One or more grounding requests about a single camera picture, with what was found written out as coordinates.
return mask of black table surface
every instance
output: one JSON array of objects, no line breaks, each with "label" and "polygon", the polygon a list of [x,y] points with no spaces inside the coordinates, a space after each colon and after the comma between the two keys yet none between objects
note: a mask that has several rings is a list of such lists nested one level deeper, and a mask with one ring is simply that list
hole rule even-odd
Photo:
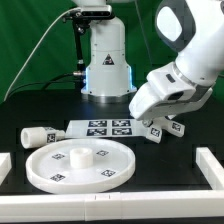
[{"label": "black table surface", "polygon": [[[196,148],[208,147],[223,164],[224,105],[210,98],[199,111],[179,115],[185,125],[182,138],[163,133],[156,144],[144,137],[109,138],[130,147],[136,156],[136,172],[110,192],[145,192],[211,189],[195,163]],[[74,90],[24,91],[0,105],[0,153],[10,152],[12,170],[0,186],[0,195],[47,194],[26,178],[25,162],[34,150],[24,150],[20,133],[27,127],[65,130],[70,120],[130,119],[128,103],[99,104],[81,99]],[[224,217],[149,219],[94,223],[224,223]]]}]

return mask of small white cylinder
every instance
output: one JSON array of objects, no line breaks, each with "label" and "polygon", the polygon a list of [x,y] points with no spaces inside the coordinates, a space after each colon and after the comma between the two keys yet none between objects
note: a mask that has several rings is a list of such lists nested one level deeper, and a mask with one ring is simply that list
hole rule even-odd
[{"label": "small white cylinder", "polygon": [[93,165],[93,150],[76,148],[70,151],[70,164],[74,169],[85,169]]},{"label": "small white cylinder", "polygon": [[25,149],[43,147],[64,138],[64,131],[48,127],[24,128],[21,132],[21,143]]},{"label": "small white cylinder", "polygon": [[24,128],[21,132],[21,142],[25,149],[42,147],[47,143],[46,130],[42,127]]}]

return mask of white round tray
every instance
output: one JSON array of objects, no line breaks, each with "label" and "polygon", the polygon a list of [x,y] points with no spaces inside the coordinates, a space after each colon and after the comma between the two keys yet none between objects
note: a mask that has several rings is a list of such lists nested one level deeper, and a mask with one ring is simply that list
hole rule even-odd
[{"label": "white round tray", "polygon": [[28,180],[54,194],[107,191],[126,182],[134,171],[132,150],[104,139],[53,143],[35,151],[26,162]]}]

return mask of white block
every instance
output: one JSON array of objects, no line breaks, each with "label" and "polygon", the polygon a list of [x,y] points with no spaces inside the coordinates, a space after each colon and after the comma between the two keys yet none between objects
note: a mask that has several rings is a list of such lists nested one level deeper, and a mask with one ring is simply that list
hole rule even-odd
[{"label": "white block", "polygon": [[12,168],[10,153],[0,153],[0,185]]},{"label": "white block", "polygon": [[86,221],[120,220],[122,217],[120,193],[88,195],[85,209]]},{"label": "white block", "polygon": [[213,190],[224,190],[224,169],[208,148],[198,148],[196,163]]},{"label": "white block", "polygon": [[0,223],[84,221],[85,195],[0,197]]},{"label": "white block", "polygon": [[224,216],[224,191],[122,194],[122,219]]}]

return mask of green backdrop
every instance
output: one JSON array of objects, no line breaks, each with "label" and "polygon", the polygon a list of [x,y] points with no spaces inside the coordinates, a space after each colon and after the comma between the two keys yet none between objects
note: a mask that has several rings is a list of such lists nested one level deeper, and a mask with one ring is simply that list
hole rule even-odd
[{"label": "green backdrop", "polygon": [[[135,4],[113,4],[112,6],[116,16],[125,23],[126,59],[134,71],[134,84],[140,87],[150,70],[174,60],[176,53],[158,38],[154,28],[155,12],[161,0],[139,0],[138,2],[150,46],[152,63],[148,58]],[[72,6],[74,4],[70,0],[1,0],[0,102],[46,29],[61,13]],[[82,37],[87,64],[90,61],[89,36],[88,32]],[[64,24],[60,21],[46,37],[16,86],[48,81],[74,70],[76,70],[76,54],[72,26],[70,22]],[[224,101],[223,82],[218,79],[214,91],[214,96],[222,101]],[[26,89],[40,88],[41,86],[34,86]],[[73,88],[73,85],[54,84],[51,88]]]}]

